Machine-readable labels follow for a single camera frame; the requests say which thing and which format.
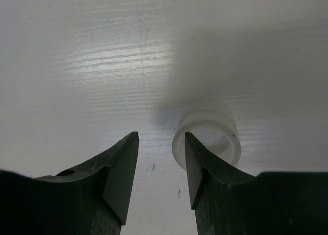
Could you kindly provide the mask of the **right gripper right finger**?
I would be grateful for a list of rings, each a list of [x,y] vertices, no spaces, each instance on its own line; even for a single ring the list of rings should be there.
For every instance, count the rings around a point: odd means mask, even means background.
[[[185,134],[199,234],[327,234],[326,172],[249,175]]]

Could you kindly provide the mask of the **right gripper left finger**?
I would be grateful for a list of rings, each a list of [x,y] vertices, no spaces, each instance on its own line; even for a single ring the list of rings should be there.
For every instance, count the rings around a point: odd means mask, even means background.
[[[120,234],[138,157],[131,132],[55,176],[1,171],[1,234]]]

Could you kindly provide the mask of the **clear tape roll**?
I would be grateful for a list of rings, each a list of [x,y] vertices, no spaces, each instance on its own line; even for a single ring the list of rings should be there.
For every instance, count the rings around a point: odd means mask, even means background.
[[[202,109],[187,113],[180,121],[172,141],[172,154],[177,164],[186,169],[185,133],[190,132],[216,156],[236,166],[241,155],[237,127],[226,113]]]

